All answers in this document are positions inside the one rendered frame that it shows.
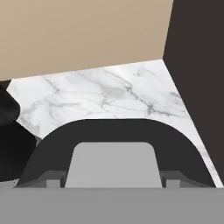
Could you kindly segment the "dark brown tall cabinet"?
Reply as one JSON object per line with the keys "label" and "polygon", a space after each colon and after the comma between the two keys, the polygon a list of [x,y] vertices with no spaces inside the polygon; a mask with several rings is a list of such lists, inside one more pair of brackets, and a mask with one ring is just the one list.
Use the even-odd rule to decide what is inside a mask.
{"label": "dark brown tall cabinet", "polygon": [[173,0],[164,63],[224,185],[224,0]]}

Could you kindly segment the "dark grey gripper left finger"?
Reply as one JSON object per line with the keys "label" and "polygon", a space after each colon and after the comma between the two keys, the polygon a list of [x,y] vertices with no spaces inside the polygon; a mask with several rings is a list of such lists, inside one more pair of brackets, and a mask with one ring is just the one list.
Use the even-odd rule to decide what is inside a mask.
{"label": "dark grey gripper left finger", "polygon": [[67,181],[66,171],[46,171],[39,178],[23,184],[17,184],[18,188],[64,188]]}

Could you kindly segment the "black rounded appliance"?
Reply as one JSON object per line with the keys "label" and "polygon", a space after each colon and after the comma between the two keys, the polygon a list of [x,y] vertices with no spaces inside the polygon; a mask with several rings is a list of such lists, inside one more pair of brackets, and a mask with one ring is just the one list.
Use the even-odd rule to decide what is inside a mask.
{"label": "black rounded appliance", "polygon": [[0,81],[0,182],[19,179],[36,148],[37,138],[17,122],[20,105]]}

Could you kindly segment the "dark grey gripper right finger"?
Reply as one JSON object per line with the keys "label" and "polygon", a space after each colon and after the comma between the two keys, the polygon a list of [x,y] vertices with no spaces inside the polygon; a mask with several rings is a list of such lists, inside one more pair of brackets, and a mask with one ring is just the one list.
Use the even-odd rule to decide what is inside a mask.
{"label": "dark grey gripper right finger", "polygon": [[187,177],[181,171],[160,171],[163,188],[211,188],[212,185],[198,178]]}

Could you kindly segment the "black rounded object grey inset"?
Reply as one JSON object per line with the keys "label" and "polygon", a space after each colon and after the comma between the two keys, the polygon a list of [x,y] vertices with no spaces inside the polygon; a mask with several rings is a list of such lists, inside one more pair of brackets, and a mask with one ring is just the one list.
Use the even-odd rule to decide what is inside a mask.
{"label": "black rounded object grey inset", "polygon": [[160,171],[179,171],[193,181],[214,186],[196,146],[183,133],[163,122],[134,118],[84,119],[58,127],[40,141],[18,183],[38,179],[47,171],[66,172],[74,147],[92,142],[151,144]]}

